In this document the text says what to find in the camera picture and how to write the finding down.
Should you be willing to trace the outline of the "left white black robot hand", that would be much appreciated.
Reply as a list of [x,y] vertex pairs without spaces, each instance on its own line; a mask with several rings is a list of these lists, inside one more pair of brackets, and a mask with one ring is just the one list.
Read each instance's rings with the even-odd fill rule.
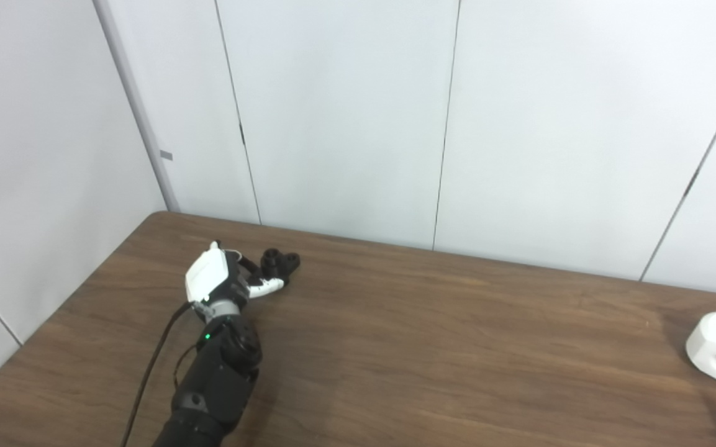
[[202,322],[238,316],[251,300],[278,292],[288,275],[267,273],[240,251],[213,241],[185,274],[186,297]]

